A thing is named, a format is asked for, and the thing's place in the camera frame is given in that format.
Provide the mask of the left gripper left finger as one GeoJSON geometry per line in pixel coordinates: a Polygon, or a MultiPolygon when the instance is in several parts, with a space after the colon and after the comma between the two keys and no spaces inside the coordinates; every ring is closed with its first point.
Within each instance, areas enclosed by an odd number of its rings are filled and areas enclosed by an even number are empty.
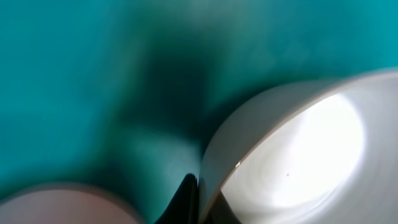
{"type": "Polygon", "coordinates": [[[187,174],[164,213],[155,224],[197,224],[198,183],[193,174],[187,174]]]}

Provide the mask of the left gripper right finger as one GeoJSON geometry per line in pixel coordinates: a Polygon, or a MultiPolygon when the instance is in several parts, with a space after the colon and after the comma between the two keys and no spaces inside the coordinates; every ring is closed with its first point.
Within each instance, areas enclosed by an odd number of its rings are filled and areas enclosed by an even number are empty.
{"type": "Polygon", "coordinates": [[[241,222],[228,205],[224,195],[220,193],[209,211],[205,224],[241,224],[241,222]]]}

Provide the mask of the grey bowl of rice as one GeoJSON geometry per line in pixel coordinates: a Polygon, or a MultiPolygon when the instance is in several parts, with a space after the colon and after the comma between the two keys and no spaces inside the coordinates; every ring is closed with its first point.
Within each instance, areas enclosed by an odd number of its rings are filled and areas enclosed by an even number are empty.
{"type": "Polygon", "coordinates": [[[397,72],[266,90],[203,156],[198,221],[222,193],[241,223],[396,223],[397,72]]]}

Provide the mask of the small white plate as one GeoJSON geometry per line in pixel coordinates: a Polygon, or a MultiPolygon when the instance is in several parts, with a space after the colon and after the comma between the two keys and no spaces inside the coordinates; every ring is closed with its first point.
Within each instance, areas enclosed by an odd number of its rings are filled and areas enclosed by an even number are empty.
{"type": "Polygon", "coordinates": [[[144,223],[115,194],[93,185],[52,183],[20,190],[1,200],[1,224],[144,223]]]}

